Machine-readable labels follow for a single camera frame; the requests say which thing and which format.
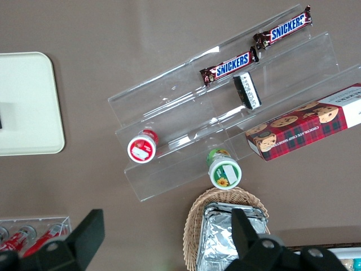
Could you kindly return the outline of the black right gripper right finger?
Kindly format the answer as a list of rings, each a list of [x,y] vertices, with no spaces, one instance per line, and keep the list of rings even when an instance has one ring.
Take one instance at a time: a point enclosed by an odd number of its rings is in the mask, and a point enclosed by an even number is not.
[[[226,270],[296,270],[296,254],[279,238],[257,234],[242,209],[232,210],[231,225],[238,258]]]

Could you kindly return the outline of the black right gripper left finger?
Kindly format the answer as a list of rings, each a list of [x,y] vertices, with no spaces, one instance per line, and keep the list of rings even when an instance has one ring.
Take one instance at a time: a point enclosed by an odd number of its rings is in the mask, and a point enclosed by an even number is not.
[[[93,209],[67,236],[19,260],[18,270],[86,270],[105,238],[104,213]]]

